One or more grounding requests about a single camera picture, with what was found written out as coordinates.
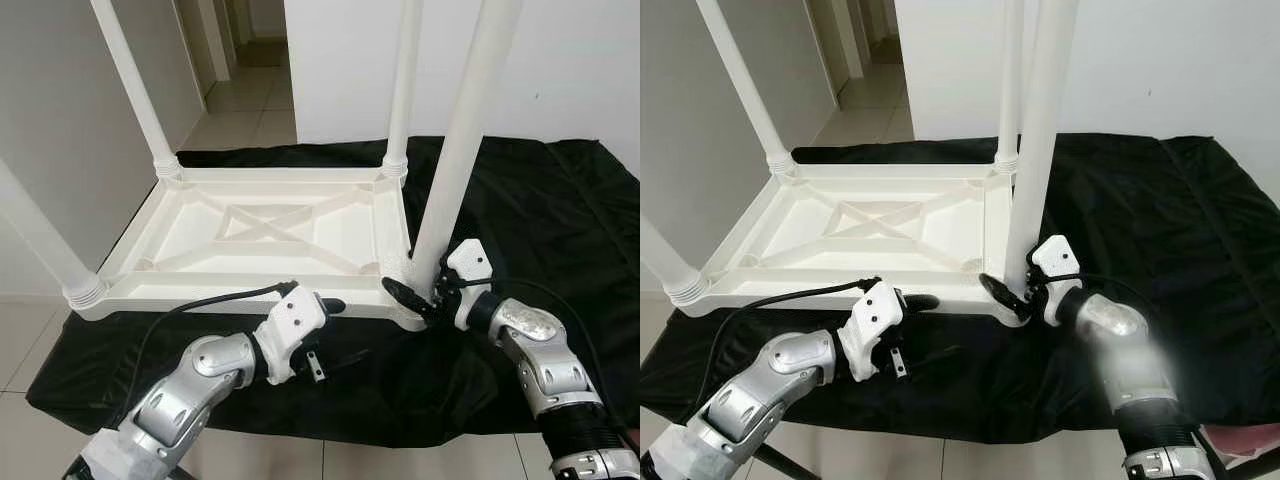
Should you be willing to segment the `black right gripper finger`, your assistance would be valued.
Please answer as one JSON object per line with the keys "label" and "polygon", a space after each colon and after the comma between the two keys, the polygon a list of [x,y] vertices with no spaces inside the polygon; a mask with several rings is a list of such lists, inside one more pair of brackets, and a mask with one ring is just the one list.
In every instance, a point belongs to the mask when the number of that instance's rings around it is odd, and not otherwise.
{"label": "black right gripper finger", "polygon": [[422,320],[434,320],[436,316],[435,307],[422,296],[420,296],[412,287],[398,282],[394,278],[384,276],[381,279],[383,289],[403,308],[416,314]]}
{"label": "black right gripper finger", "polygon": [[1016,320],[1030,319],[1028,302],[1015,294],[1004,282],[986,273],[978,275],[978,282],[992,300],[1007,310]]}

